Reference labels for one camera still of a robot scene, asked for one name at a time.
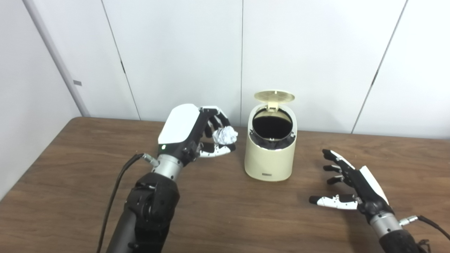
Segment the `trash can lid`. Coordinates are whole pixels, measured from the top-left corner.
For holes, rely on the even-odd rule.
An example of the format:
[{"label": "trash can lid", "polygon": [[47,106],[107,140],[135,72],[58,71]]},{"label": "trash can lid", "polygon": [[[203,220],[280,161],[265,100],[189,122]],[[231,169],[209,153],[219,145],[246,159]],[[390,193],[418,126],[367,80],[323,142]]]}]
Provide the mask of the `trash can lid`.
[{"label": "trash can lid", "polygon": [[263,90],[255,93],[255,98],[265,103],[277,103],[283,104],[291,102],[295,99],[295,96],[291,93],[283,90]]}]

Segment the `robotic arm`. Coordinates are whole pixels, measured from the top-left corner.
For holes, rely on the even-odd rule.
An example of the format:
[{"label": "robotic arm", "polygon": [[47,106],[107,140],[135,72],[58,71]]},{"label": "robotic arm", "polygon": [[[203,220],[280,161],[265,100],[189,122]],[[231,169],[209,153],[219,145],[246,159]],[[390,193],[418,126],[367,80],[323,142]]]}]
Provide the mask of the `robotic arm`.
[{"label": "robotic arm", "polygon": [[409,217],[399,222],[389,206],[383,190],[366,166],[356,170],[338,153],[328,149],[324,149],[322,152],[325,159],[337,164],[324,166],[324,170],[341,174],[328,179],[327,184],[344,182],[353,187],[356,194],[340,194],[330,197],[311,196],[309,202],[330,208],[358,210],[365,215],[386,253],[421,252],[422,249],[417,246],[411,234],[402,228],[403,225],[409,224],[417,217]]},{"label": "robotic arm", "polygon": [[[215,143],[200,142],[203,133],[213,137]],[[133,163],[143,158],[153,165],[153,170],[140,178],[128,195],[106,252],[160,253],[180,199],[176,180],[181,169],[198,157],[215,157],[235,150],[236,136],[218,107],[175,107],[159,135],[158,157],[141,154],[130,160]]]}]

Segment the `trash can opening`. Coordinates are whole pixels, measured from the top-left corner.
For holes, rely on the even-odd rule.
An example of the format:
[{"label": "trash can opening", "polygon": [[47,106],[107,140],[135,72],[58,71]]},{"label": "trash can opening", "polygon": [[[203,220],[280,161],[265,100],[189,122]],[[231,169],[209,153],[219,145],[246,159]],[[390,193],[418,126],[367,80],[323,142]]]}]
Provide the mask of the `trash can opening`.
[{"label": "trash can opening", "polygon": [[253,117],[253,129],[260,137],[268,140],[281,140],[292,132],[292,119],[285,111],[269,112],[262,109]]}]

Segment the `cream trash can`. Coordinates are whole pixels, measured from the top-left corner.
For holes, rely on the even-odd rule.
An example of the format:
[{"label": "cream trash can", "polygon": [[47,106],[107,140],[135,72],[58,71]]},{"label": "cream trash can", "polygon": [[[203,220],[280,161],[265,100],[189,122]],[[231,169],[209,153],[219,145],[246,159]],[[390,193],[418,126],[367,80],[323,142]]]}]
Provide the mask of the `cream trash can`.
[{"label": "cream trash can", "polygon": [[245,172],[263,181],[282,181],[291,176],[297,140],[294,112],[280,105],[294,100],[294,95],[281,90],[265,90],[255,94],[264,104],[250,113],[245,149]]}]

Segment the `white wall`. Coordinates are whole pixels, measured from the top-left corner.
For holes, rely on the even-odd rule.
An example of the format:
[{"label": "white wall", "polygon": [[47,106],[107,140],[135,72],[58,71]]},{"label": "white wall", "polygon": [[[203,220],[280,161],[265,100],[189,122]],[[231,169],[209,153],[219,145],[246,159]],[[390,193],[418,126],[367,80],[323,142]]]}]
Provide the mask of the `white wall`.
[{"label": "white wall", "polygon": [[25,0],[35,6],[46,35],[91,117],[139,119],[100,0]]},{"label": "white wall", "polygon": [[217,105],[239,124],[242,0],[105,0],[141,118]]},{"label": "white wall", "polygon": [[80,115],[22,1],[0,1],[0,199]]},{"label": "white wall", "polygon": [[266,89],[296,96],[300,130],[350,133],[404,0],[245,0],[242,123]]},{"label": "white wall", "polygon": [[450,138],[449,11],[408,2],[354,133]]}]

